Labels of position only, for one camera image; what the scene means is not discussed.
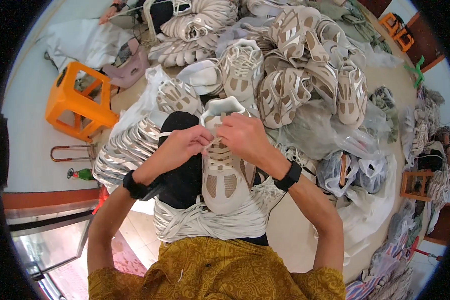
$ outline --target wall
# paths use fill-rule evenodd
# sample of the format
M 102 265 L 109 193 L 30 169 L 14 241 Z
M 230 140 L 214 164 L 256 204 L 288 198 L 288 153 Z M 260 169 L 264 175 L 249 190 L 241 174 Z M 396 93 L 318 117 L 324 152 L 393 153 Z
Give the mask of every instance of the wall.
M 91 163 L 56 163 L 50 159 L 55 146 L 84 145 L 52 128 L 45 121 L 50 87 L 58 71 L 43 58 L 46 28 L 62 22 L 98 18 L 111 0 L 53 0 L 43 11 L 24 41 L 6 86 L 2 113 L 8 118 L 10 164 L 7 193 L 53 192 L 96 188 L 95 182 L 67 179 L 67 170 L 91 168 Z M 56 153 L 66 157 L 69 152 Z
M 409 0 L 392 0 L 379 19 L 382 19 L 388 13 L 395 13 L 399 15 L 406 24 L 417 12 L 418 10 Z
M 428 88 L 440 92 L 445 104 L 440 106 L 440 126 L 450 126 L 450 65 L 447 59 L 424 73 Z
M 436 256 L 443 256 L 446 250 L 445 246 L 430 243 L 426 240 L 420 243 L 418 249 L 431 253 Z M 415 296 L 420 294 L 420 291 L 425 287 L 430 277 L 435 272 L 435 268 L 438 265 L 438 261 L 432 257 L 415 253 L 410 266 L 413 268 L 412 283 L 410 289 L 414 291 Z

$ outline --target green bottle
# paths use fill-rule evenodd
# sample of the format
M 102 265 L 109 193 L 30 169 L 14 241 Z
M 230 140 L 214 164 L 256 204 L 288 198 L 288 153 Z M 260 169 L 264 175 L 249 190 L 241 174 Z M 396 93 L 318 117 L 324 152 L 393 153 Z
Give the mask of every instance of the green bottle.
M 95 180 L 93 174 L 92 174 L 92 169 L 83 169 L 80 171 L 76 171 L 74 172 L 73 169 L 68 170 L 67 173 L 67 177 L 68 178 L 79 178 L 79 179 L 83 179 L 86 181 L 92 181 Z

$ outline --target hand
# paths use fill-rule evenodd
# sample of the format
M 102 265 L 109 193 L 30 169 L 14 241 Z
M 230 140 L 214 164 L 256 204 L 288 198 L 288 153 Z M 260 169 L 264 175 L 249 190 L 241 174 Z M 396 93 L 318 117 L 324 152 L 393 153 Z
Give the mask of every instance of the hand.
M 217 128 L 221 143 L 232 153 L 256 165 L 270 176 L 281 179 L 290 168 L 290 162 L 267 139 L 262 121 L 233 113 L 223 118 Z
M 214 136 L 202 125 L 174 130 L 165 142 L 134 173 L 136 183 L 149 185 L 158 176 L 172 171 L 201 153 Z
M 117 13 L 117 8 L 115 6 L 109 7 L 98 21 L 98 25 L 107 23 L 108 19 L 113 17 L 115 13 Z

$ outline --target black wristband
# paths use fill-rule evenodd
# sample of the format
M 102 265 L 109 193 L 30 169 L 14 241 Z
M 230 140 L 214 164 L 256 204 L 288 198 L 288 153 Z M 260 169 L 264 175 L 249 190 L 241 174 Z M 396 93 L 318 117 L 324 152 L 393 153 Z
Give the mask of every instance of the black wristband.
M 290 159 L 288 161 L 292 163 L 292 165 L 285 177 L 283 177 L 282 180 L 273 179 L 275 186 L 285 192 L 288 192 L 288 189 L 291 188 L 292 185 L 299 182 L 300 175 L 302 174 L 302 167 L 296 161 Z
M 148 186 L 142 183 L 136 183 L 133 180 L 133 172 L 134 170 L 128 172 L 123 178 L 123 187 L 130 192 L 130 197 L 133 199 L 144 199 L 146 195 L 148 195 L 150 189 Z

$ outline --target yellow patterned shirt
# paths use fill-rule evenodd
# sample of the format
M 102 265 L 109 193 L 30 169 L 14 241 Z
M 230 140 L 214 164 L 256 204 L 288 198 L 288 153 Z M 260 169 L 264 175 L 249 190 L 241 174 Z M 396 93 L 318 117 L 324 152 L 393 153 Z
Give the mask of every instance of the yellow patterned shirt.
M 345 299 L 342 273 L 290 273 L 271 247 L 184 238 L 159 249 L 144 277 L 105 268 L 88 276 L 90 300 Z

